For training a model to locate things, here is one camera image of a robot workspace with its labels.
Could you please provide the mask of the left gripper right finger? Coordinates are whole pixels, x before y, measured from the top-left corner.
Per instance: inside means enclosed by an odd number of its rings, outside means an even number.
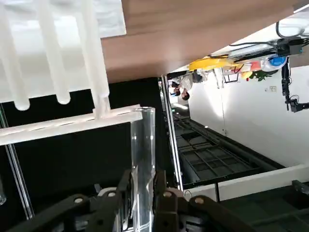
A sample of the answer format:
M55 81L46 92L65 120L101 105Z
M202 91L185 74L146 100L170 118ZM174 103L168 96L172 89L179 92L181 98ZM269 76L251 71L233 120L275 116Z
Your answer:
M167 187L166 172L154 178L155 232L254 232L230 210L209 197L186 200Z

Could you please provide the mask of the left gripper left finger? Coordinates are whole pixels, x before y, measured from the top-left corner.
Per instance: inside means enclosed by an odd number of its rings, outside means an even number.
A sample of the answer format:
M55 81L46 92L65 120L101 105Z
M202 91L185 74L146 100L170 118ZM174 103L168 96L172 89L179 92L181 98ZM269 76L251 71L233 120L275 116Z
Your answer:
M75 194L24 221L11 232L122 232L131 207L131 171L102 196Z

